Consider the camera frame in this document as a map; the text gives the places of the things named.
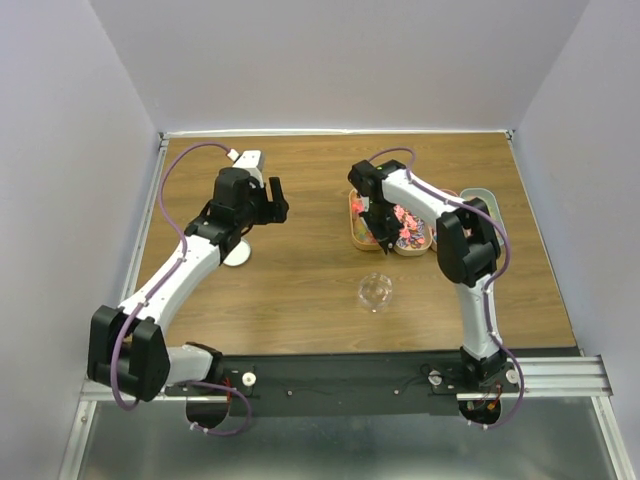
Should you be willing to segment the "clear glass jar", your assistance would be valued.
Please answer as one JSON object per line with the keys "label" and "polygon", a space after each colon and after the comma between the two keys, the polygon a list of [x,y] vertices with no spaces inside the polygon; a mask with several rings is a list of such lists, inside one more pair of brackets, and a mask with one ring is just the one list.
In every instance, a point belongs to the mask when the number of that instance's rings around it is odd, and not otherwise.
{"label": "clear glass jar", "polygon": [[372,313],[384,310],[393,295],[392,280],[378,272],[366,275],[359,283],[357,296],[360,304]]}

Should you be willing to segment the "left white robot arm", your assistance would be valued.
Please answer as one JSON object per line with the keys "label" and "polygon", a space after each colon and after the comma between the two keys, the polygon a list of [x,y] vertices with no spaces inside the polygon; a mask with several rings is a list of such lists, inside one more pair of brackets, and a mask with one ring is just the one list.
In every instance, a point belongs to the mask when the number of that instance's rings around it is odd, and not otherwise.
{"label": "left white robot arm", "polygon": [[222,380],[219,352],[196,344],[170,347],[165,335],[191,293],[242,237],[256,225],[285,222],[288,210],[279,178],[261,183],[247,168],[222,169],[212,198],[181,230],[159,270],[118,306],[101,306],[93,314],[88,377],[110,387],[125,410],[153,400],[167,385],[188,382],[201,395],[214,393]]}

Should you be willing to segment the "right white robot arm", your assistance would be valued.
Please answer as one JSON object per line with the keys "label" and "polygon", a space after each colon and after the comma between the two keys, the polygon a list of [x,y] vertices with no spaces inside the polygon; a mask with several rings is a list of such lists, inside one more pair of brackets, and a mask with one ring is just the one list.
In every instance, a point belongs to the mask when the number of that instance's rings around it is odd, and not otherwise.
{"label": "right white robot arm", "polygon": [[402,224],[394,208],[409,210],[436,231],[437,264],[454,284],[463,320],[460,379],[480,392],[497,380],[508,364],[497,326],[494,283],[507,264],[506,233],[478,198],[462,200],[413,176],[408,168],[390,160],[374,166],[362,160],[351,167],[348,181],[365,200],[359,217],[376,243],[387,252],[400,238]]}

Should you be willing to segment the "orange tray star candies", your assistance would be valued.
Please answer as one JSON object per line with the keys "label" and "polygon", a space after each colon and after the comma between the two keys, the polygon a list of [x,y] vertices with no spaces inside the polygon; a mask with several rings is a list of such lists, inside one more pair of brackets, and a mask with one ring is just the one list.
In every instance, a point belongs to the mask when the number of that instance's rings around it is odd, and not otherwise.
{"label": "orange tray star candies", "polygon": [[348,196],[350,211],[350,235],[353,245],[361,251],[381,251],[381,246],[375,240],[360,214],[363,212],[363,202],[355,189]]}

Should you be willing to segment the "blue tray popsicle candies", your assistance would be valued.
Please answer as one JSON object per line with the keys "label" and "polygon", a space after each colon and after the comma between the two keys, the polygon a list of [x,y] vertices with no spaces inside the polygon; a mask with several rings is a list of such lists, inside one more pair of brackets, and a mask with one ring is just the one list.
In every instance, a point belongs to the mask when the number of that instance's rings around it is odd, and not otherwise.
{"label": "blue tray popsicle candies", "polygon": [[461,191],[460,197],[465,201],[479,198],[487,205],[491,217],[496,221],[502,221],[497,199],[490,190],[480,187],[466,188]]}

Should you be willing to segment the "beige tray swirl lollipops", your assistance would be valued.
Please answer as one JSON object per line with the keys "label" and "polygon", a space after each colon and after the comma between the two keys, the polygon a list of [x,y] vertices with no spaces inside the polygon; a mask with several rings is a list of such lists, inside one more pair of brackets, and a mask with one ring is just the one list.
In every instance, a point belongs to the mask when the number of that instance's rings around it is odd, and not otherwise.
{"label": "beige tray swirl lollipops", "polygon": [[394,207],[394,213],[401,224],[394,251],[405,257],[426,254],[433,242],[432,229],[420,217],[400,205]]}

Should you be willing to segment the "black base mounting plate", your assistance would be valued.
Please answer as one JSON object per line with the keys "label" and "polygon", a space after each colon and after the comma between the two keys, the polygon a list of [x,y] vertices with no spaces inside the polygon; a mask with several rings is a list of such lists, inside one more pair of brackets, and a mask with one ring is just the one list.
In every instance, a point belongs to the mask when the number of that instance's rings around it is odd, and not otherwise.
{"label": "black base mounting plate", "polygon": [[493,424],[524,374],[502,352],[475,361],[460,350],[309,355],[227,355],[214,374],[166,387],[189,418],[467,413]]}

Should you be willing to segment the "aluminium frame rail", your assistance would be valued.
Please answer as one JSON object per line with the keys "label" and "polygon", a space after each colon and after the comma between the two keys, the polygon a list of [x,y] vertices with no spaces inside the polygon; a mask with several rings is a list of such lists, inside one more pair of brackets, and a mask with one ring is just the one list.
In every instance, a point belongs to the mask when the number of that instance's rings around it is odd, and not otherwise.
{"label": "aluminium frame rail", "polygon": [[445,378],[445,373],[431,369],[414,380],[406,380],[393,389],[400,395],[414,385],[427,386],[434,394],[456,395],[461,401],[488,400],[499,395],[515,398],[523,389],[532,398],[551,397],[608,397],[612,389],[602,360],[598,357],[529,357],[519,360],[519,365],[509,364],[499,380],[479,390],[456,386]]}

